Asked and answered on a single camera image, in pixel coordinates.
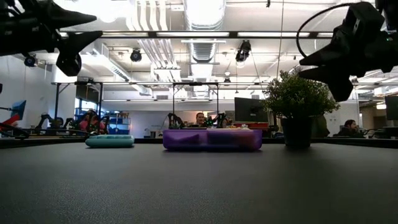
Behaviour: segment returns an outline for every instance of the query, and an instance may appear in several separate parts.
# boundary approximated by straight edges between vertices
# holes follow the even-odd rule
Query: black plant pot
[[[285,144],[289,148],[303,149],[311,145],[311,118],[282,119]]]

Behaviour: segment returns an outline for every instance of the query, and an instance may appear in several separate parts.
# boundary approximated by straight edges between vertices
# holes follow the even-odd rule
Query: desk
[[[0,150],[0,223],[398,223],[398,150]]]

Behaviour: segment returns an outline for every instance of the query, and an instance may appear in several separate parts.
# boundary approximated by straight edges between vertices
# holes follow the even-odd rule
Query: ceiling
[[[106,23],[101,19],[83,24],[80,26],[70,27],[67,30],[72,31],[90,31],[90,30],[115,30],[128,31],[126,25],[126,16],[131,15],[133,8],[129,5],[129,1],[118,0],[56,0],[55,2],[68,9],[68,4],[80,1],[91,2],[90,7],[74,8],[77,11],[90,13],[93,8],[102,12],[102,14],[113,15],[117,17],[114,22]],[[335,0],[271,0],[271,6],[266,7],[266,1],[260,0],[227,0],[226,10],[223,20],[222,30],[227,31],[296,31],[309,17],[315,13],[326,9],[330,6],[359,1],[335,1]],[[147,3],[147,21],[149,23],[149,2]],[[166,0],[166,20],[169,30],[186,30],[183,1],[182,0]],[[333,28],[340,25],[346,14],[346,8],[336,9],[319,16],[304,27],[303,31],[323,31],[331,32]],[[263,77],[275,77],[279,70],[288,71],[299,64],[300,54],[297,50],[295,40],[293,39],[249,39],[252,52],[245,61],[243,68],[237,68],[235,55],[237,48],[241,45],[241,39],[225,39],[224,44],[218,44],[216,49],[215,62],[212,76],[213,80],[223,81],[225,72],[230,72],[233,82],[258,82]],[[300,41],[303,51],[310,54],[324,46],[330,40],[328,39],[303,39]],[[99,39],[95,45],[104,44],[109,49],[109,58],[118,66],[127,71],[135,80],[149,81],[151,61],[141,50],[142,60],[140,62],[132,62],[130,54],[133,49],[140,48],[137,39]],[[190,54],[188,44],[181,43],[181,39],[171,39],[171,45],[177,64],[181,68],[181,77],[187,77],[190,71]],[[51,62],[53,59],[47,54],[46,59]],[[89,76],[98,81],[115,81],[114,75],[101,63],[94,62],[91,59],[83,57],[83,69],[81,76]],[[397,75],[394,70],[387,74],[373,74],[372,81],[387,80],[383,77],[394,77]],[[126,86],[108,87],[109,90],[126,90]],[[372,90],[373,86],[364,86],[363,90]]]

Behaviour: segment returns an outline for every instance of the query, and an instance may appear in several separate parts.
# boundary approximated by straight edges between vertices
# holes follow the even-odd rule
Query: potted plant
[[[280,71],[280,80],[273,79],[265,90],[264,108],[281,119],[288,147],[309,147],[313,119],[340,107],[324,83],[300,78],[299,71]]]

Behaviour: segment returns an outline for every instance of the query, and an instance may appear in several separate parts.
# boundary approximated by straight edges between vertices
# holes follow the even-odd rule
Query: overhead metal frame
[[[215,85],[216,87],[217,87],[217,92],[215,92],[216,93],[216,95],[217,95],[217,114],[218,114],[218,111],[219,111],[219,106],[218,106],[218,90],[219,90],[219,88],[220,88],[220,86],[219,86],[219,83],[215,83],[215,82],[174,82],[174,83],[172,83],[172,85],[173,85],[173,114],[175,113],[175,97],[174,97],[174,95],[176,94],[176,93],[178,93],[178,91],[180,91],[185,85],[189,85],[189,86],[203,86],[203,85],[207,85],[209,88],[211,88],[210,87],[210,85]],[[181,85],[181,87],[177,90],[177,92],[175,91],[175,86],[176,85]]]
[[[61,30],[61,35],[87,31]],[[100,39],[295,39],[297,31],[103,31]],[[332,32],[302,31],[300,39],[331,39]]]
[[[74,83],[57,83],[53,82],[51,83],[53,85],[57,86],[57,92],[55,95],[55,112],[54,112],[54,119],[58,116],[58,102],[59,102],[59,96],[60,94],[70,85],[99,85],[99,100],[98,100],[98,111],[99,111],[99,120],[101,119],[101,107],[102,107],[102,100],[103,100],[103,92],[104,92],[104,83],[103,82],[74,82]]]

